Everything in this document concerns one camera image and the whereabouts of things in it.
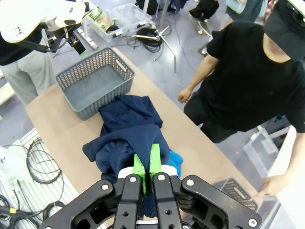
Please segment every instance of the navy blue cloth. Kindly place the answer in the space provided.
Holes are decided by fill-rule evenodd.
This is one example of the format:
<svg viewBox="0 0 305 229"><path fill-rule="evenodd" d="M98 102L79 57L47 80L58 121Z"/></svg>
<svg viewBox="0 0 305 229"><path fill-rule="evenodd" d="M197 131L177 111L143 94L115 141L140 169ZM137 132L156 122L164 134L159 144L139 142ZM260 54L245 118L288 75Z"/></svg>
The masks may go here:
<svg viewBox="0 0 305 229"><path fill-rule="evenodd" d="M99 108L104 121L101 135L136 125L155 124L162 127L162 120L148 96L120 95L106 106Z"/></svg>
<svg viewBox="0 0 305 229"><path fill-rule="evenodd" d="M91 162L96 162L103 178L114 184L121 169L133 166L134 154L138 155L149 172L153 143L160 145L161 164L166 165L170 150L157 125L140 125L116 130L85 144L82 150Z"/></svg>
<svg viewBox="0 0 305 229"><path fill-rule="evenodd" d="M114 184L121 169L133 166L134 154L149 174L150 151L154 143L160 145L161 163L168 163L170 150L160 130L162 120L148 96L117 96L99 112L104 120L101 136L85 144L83 152L90 161L96 162L103 179ZM144 199L144 214L157 216L151 191Z"/></svg>

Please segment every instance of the black pants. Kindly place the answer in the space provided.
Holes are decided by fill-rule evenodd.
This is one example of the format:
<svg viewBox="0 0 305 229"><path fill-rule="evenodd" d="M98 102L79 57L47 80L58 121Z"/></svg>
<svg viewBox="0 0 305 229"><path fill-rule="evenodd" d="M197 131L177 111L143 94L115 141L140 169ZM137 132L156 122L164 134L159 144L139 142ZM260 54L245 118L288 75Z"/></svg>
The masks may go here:
<svg viewBox="0 0 305 229"><path fill-rule="evenodd" d="M214 143L220 143L237 132L236 130L230 130L222 127L208 117L207 113L204 111L198 91L193 93L191 99L185 105L184 113L196 125L203 124L200 129Z"/></svg>
<svg viewBox="0 0 305 229"><path fill-rule="evenodd" d="M215 0L200 0L196 8L190 10L190 14L199 18L203 14L203 19L212 17L219 7L219 3Z"/></svg>

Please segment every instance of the black cap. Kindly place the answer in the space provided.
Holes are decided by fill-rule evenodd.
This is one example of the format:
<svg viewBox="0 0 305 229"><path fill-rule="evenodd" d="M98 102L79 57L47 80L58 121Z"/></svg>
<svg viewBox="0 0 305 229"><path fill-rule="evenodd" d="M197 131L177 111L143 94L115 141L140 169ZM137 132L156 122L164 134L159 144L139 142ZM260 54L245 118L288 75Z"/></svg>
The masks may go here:
<svg viewBox="0 0 305 229"><path fill-rule="evenodd" d="M305 57L304 16L287 0L279 0L264 25L264 32L292 60Z"/></svg>

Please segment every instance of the white plastic storage bin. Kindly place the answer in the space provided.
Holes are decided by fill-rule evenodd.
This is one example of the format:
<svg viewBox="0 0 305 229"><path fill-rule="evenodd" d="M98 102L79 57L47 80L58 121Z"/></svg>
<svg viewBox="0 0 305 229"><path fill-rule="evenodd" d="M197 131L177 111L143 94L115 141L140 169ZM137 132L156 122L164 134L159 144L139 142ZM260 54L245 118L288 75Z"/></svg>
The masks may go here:
<svg viewBox="0 0 305 229"><path fill-rule="evenodd" d="M115 13L124 17L129 23L129 30L136 29L147 24L152 17L132 3L121 5L112 9Z"/></svg>
<svg viewBox="0 0 305 229"><path fill-rule="evenodd" d="M108 43L111 43L113 38L121 36L123 34L125 34L129 27L130 27L130 23L122 16L116 14L115 12L111 11L111 10L103 10L103 12L105 12L109 19L111 24L113 23L113 19L117 19L116 21L116 25L119 27L117 30L112 31L110 33L106 33L106 31L101 28L98 23L96 23L91 17L87 17L87 20L89 21L91 28L98 34L100 35L102 38L105 39L105 41L107 41Z"/></svg>
<svg viewBox="0 0 305 229"><path fill-rule="evenodd" d="M252 135L250 141L244 146L244 151L247 153L261 178L268 176L269 170L279 152L264 128Z"/></svg>

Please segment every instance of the man's hand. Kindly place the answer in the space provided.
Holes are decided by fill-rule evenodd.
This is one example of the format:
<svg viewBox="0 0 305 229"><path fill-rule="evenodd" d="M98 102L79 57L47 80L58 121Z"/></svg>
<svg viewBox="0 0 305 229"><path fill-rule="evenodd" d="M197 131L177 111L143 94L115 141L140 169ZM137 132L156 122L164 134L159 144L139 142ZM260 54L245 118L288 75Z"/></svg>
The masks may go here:
<svg viewBox="0 0 305 229"><path fill-rule="evenodd" d="M190 88L185 88L183 91L180 92L178 96L178 101L180 103L187 103L189 101L189 98L192 94L192 90Z"/></svg>
<svg viewBox="0 0 305 229"><path fill-rule="evenodd" d="M289 184L286 175L268 177L264 181L264 185L260 192L254 195L251 200L261 198L263 195L275 196Z"/></svg>

